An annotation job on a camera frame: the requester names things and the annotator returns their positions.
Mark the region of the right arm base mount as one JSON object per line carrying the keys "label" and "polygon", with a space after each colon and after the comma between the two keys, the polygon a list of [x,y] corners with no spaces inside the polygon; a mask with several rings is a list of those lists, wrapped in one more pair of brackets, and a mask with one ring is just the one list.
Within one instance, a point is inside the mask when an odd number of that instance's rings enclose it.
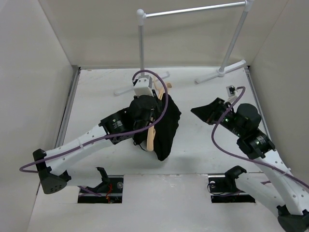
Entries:
{"label": "right arm base mount", "polygon": [[223,174],[209,175],[207,190],[212,203],[256,203],[249,194],[227,184]]}

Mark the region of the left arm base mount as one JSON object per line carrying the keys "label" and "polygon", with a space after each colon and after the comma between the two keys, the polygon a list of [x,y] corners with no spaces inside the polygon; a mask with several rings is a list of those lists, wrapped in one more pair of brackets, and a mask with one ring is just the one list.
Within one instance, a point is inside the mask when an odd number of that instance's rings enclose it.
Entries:
{"label": "left arm base mount", "polygon": [[98,194],[90,194],[89,192],[81,189],[79,191],[77,203],[89,204],[116,204],[122,203],[124,176],[111,175],[109,176],[110,183],[103,186],[103,188],[92,188],[91,191]]}

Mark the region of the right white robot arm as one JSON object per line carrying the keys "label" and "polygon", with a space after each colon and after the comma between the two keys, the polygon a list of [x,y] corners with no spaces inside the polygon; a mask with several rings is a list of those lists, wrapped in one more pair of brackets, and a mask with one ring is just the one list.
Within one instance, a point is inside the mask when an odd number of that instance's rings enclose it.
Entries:
{"label": "right white robot arm", "polygon": [[212,103],[191,109],[203,122],[226,128],[238,137],[237,145],[245,161],[254,163],[266,175],[273,188],[250,177],[240,166],[225,172],[224,186],[229,191],[248,193],[277,218],[286,232],[309,229],[309,186],[292,175],[269,137],[259,130],[261,116],[255,106],[216,98]]}

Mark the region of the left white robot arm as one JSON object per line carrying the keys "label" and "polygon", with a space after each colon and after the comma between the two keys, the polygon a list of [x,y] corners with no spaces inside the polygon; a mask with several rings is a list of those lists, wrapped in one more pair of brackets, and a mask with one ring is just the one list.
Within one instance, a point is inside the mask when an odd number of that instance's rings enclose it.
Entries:
{"label": "left white robot arm", "polygon": [[87,156],[124,140],[158,119],[162,112],[158,97],[134,97],[130,106],[102,119],[77,139],[58,148],[33,152],[40,183],[45,194],[53,194],[71,181],[67,169]]}

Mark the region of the black trousers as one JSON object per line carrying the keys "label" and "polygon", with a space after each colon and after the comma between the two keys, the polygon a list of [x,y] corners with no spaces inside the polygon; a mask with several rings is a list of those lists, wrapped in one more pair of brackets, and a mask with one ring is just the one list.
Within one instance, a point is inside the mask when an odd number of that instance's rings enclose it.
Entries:
{"label": "black trousers", "polygon": [[178,106],[169,95],[167,111],[160,122],[154,126],[154,152],[159,161],[164,161],[171,153],[181,114]]}

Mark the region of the beige wooden clothes hanger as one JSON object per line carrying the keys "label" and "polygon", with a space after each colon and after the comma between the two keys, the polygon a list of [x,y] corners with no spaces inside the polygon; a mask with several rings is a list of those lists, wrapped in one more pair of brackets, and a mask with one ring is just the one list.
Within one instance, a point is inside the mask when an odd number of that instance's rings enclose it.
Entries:
{"label": "beige wooden clothes hanger", "polygon": [[[159,87],[156,84],[156,77],[154,77],[154,87],[155,89],[158,91],[158,98],[160,100],[162,100],[163,98],[163,94],[165,93],[165,90],[163,87]],[[154,138],[155,138],[155,127],[152,126],[148,129],[148,133],[147,133],[147,141],[146,141],[146,149],[147,151],[154,151]]]}

